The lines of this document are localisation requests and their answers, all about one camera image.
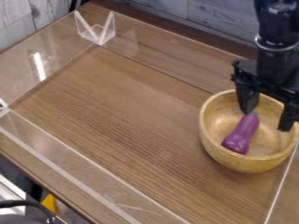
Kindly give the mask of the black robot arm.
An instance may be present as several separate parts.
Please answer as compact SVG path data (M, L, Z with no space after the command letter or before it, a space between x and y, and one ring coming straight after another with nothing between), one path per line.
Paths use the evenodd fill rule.
M234 61L238 105L251 113L259 96L285 104L278 129L287 132L299 122L299 0L254 0L259 22L255 59Z

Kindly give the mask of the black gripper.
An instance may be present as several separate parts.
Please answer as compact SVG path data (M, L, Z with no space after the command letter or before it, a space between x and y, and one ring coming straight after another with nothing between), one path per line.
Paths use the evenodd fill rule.
M258 75L258 63L253 59L238 59L233 62L233 66L231 80L237 86L241 111L247 115L255 110L259 94L287 102L278 129L289 131L299 121L299 66L291 70L282 82L274 82L275 76L266 80Z

